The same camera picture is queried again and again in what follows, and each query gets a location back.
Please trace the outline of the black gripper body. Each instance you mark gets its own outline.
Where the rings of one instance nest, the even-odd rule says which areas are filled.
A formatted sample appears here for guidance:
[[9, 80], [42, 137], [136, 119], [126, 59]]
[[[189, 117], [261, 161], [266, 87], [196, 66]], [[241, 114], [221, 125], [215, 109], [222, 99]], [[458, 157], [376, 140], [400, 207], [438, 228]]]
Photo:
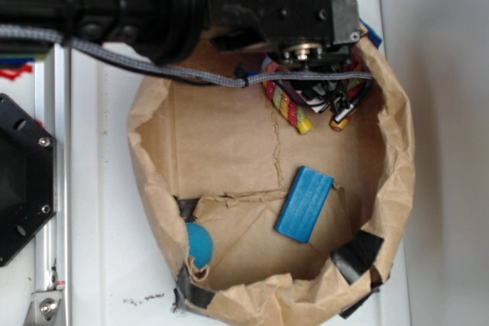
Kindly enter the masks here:
[[361, 38], [358, 0], [207, 0], [203, 38], [292, 68], [345, 63]]

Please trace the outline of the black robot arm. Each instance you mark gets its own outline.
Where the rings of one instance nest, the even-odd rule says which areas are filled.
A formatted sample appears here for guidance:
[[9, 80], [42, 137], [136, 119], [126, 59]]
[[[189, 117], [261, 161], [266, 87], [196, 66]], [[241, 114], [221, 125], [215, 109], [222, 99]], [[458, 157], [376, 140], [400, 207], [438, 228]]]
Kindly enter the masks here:
[[267, 53], [285, 65], [324, 66], [351, 56], [361, 36], [357, 0], [1, 0], [1, 50], [121, 42], [158, 65], [186, 59], [201, 40], [224, 52]]

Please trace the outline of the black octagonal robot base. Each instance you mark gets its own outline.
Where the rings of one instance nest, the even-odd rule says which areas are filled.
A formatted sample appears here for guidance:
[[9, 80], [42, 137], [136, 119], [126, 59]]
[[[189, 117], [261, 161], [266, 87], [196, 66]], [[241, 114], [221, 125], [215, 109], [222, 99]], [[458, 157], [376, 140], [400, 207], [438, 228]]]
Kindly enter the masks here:
[[56, 139], [1, 94], [1, 266], [54, 216]]

